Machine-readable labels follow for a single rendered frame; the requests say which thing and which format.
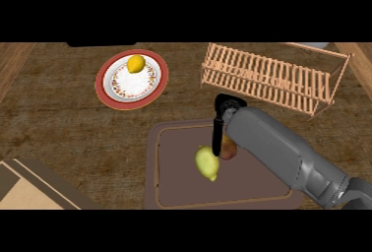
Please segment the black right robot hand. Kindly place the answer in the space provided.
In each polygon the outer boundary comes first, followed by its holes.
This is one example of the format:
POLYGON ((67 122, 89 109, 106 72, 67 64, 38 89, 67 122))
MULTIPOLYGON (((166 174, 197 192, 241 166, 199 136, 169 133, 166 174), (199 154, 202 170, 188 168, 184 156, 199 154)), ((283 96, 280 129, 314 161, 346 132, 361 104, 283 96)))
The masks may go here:
POLYGON ((235 96, 218 94, 215 97, 215 118, 212 131, 212 153, 216 157, 221 153, 224 125, 230 123, 233 114, 246 106, 246 102, 235 96))

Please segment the yellow-green pear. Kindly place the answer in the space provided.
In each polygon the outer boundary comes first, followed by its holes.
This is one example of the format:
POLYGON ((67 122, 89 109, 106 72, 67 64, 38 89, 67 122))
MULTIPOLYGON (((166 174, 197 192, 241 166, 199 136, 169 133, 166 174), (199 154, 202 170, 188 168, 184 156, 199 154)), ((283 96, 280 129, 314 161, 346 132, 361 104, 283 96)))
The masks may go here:
POLYGON ((219 160, 212 153, 212 148, 200 146, 194 154, 194 164, 200 174, 215 181, 218 177, 219 160))

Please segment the pale wooden tiered shelf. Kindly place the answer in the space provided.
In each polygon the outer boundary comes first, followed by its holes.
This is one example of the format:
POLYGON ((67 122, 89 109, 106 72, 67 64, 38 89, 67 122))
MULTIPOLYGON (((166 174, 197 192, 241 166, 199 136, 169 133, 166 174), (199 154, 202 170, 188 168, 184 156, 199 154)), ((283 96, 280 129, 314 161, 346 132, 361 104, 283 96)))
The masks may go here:
POLYGON ((352 53, 342 54, 303 44, 287 45, 340 59, 330 72, 207 44, 200 66, 200 85, 253 97, 315 118, 333 105, 333 95, 352 53))

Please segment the brown rectangular tray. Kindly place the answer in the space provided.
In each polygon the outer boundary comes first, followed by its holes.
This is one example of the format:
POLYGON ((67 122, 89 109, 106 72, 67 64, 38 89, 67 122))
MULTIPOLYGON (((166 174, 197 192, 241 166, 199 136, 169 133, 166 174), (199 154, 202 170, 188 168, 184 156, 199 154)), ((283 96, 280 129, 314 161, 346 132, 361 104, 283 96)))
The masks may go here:
POLYGON ((209 119, 156 124, 147 133, 144 207, 147 209, 296 209, 303 194, 289 189, 250 153, 219 162, 218 178, 194 165, 197 148, 212 144, 209 119))

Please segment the brown-orange fruit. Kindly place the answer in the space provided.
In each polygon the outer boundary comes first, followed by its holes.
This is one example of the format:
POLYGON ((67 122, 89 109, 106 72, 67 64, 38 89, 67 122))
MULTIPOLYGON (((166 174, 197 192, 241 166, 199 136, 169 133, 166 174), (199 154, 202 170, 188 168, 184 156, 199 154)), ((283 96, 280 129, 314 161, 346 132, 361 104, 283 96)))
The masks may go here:
POLYGON ((231 138, 227 135, 222 135, 219 158, 228 160, 234 156, 235 156, 235 144, 231 138))

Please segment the red-rimmed white plate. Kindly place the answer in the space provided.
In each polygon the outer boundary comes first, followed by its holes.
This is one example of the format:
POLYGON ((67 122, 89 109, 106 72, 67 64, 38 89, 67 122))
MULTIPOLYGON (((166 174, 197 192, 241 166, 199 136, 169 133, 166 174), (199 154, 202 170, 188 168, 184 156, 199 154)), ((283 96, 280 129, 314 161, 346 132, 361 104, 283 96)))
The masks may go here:
POLYGON ((144 49, 116 54, 103 64, 95 76, 95 95, 116 110, 132 110, 148 105, 165 90, 168 67, 160 56, 144 49), (142 68, 131 73, 128 62, 138 55, 142 68))

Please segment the yellow lemon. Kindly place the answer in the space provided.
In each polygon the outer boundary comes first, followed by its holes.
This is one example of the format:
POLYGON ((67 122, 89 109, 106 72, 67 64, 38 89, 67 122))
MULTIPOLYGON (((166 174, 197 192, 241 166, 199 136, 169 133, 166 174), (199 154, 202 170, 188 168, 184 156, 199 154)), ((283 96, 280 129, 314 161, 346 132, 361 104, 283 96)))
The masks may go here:
POLYGON ((144 67, 144 59, 142 57, 137 54, 134 55, 126 62, 126 67, 128 67, 128 72, 138 73, 144 67))

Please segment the pale grey object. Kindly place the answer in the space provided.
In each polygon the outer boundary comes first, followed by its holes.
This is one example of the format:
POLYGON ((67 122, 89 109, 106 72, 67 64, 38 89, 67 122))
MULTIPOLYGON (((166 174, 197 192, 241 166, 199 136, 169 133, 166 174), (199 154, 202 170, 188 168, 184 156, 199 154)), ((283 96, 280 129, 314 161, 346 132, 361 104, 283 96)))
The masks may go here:
POLYGON ((328 42, 299 42, 299 43, 318 49, 324 49, 328 44, 328 42))

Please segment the brown and tan placemat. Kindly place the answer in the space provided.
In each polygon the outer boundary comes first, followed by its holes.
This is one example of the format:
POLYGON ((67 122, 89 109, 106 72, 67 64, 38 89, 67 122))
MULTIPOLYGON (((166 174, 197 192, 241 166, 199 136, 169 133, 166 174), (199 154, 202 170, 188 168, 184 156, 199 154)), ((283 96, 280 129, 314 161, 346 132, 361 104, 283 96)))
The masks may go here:
POLYGON ((0 210, 94 210, 100 206, 33 158, 0 161, 0 210))

